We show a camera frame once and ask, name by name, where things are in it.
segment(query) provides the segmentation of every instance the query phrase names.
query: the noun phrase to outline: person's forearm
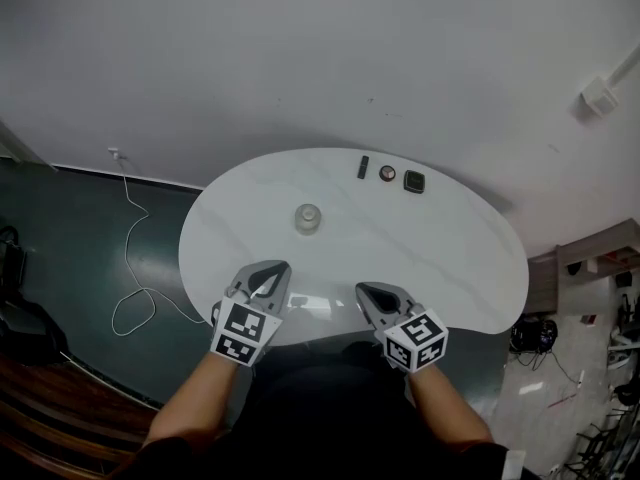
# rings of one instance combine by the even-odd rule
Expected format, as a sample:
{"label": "person's forearm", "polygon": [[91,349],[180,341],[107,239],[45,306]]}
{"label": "person's forearm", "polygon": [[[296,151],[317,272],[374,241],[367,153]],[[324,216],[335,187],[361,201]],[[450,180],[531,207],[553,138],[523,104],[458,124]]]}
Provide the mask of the person's forearm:
{"label": "person's forearm", "polygon": [[195,451],[216,436],[238,365],[208,352],[200,364],[151,423],[145,445],[180,436]]}
{"label": "person's forearm", "polygon": [[486,423],[435,365],[409,375],[409,383],[418,411],[438,440],[454,449],[493,441]]}

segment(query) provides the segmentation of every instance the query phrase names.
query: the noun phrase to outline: black square object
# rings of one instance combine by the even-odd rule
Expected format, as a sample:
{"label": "black square object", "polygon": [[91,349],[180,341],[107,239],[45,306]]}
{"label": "black square object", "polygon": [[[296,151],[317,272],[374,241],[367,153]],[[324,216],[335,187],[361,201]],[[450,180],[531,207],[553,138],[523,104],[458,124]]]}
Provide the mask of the black square object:
{"label": "black square object", "polygon": [[425,366],[429,363],[433,363],[435,360],[442,357],[444,349],[444,338],[432,343],[423,350],[418,351],[418,365],[417,368]]}
{"label": "black square object", "polygon": [[411,368],[411,351],[387,337],[387,356],[405,368]]}
{"label": "black square object", "polygon": [[266,317],[262,313],[234,304],[224,328],[233,334],[259,343],[265,320]]}
{"label": "black square object", "polygon": [[426,314],[420,316],[420,318],[409,320],[406,324],[401,325],[400,329],[417,346],[443,332],[443,329]]}
{"label": "black square object", "polygon": [[407,171],[404,173],[404,189],[416,194],[424,192],[424,174],[416,171]]}
{"label": "black square object", "polygon": [[226,334],[220,335],[220,339],[216,345],[216,352],[245,365],[249,364],[255,351],[255,347],[242,343]]}

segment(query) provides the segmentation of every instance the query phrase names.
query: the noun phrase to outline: electrical outlet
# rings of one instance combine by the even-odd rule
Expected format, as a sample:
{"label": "electrical outlet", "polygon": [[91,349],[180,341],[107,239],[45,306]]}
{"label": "electrical outlet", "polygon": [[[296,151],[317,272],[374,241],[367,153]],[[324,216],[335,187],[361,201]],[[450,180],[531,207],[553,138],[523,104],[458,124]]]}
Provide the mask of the electrical outlet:
{"label": "electrical outlet", "polygon": [[124,156],[122,151],[120,151],[120,148],[107,148],[107,151],[111,154],[116,162],[118,160],[124,160],[125,158],[127,158],[126,156]]}

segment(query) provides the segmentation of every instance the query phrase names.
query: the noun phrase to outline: kidney-shaped table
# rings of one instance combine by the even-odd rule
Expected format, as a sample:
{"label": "kidney-shaped table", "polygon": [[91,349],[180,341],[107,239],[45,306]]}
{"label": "kidney-shaped table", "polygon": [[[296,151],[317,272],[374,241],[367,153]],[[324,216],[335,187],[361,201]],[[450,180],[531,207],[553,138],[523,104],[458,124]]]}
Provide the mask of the kidney-shaped table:
{"label": "kidney-shaped table", "polygon": [[[409,175],[414,191],[405,188],[407,171],[424,176],[422,193],[415,192],[419,174]],[[311,235],[294,223],[304,204],[321,213]],[[272,345],[370,329],[356,302],[361,281],[399,285],[448,327],[488,334],[515,323],[528,287],[522,244],[486,201],[421,164],[356,149],[265,155],[202,192],[179,251],[182,281],[200,315],[210,321],[238,270],[267,259],[286,260],[293,270]]]}

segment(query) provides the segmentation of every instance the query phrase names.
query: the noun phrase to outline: small round object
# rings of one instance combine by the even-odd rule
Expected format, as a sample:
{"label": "small round object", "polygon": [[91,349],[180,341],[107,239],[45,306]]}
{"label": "small round object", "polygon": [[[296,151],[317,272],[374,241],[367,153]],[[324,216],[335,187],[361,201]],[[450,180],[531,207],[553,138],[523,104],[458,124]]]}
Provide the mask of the small round object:
{"label": "small round object", "polygon": [[382,181],[393,181],[396,177],[396,170],[390,165],[383,165],[380,168],[380,179]]}
{"label": "small round object", "polygon": [[301,235],[312,235],[320,226],[321,219],[320,208],[313,204],[303,204],[296,210],[296,229]]}

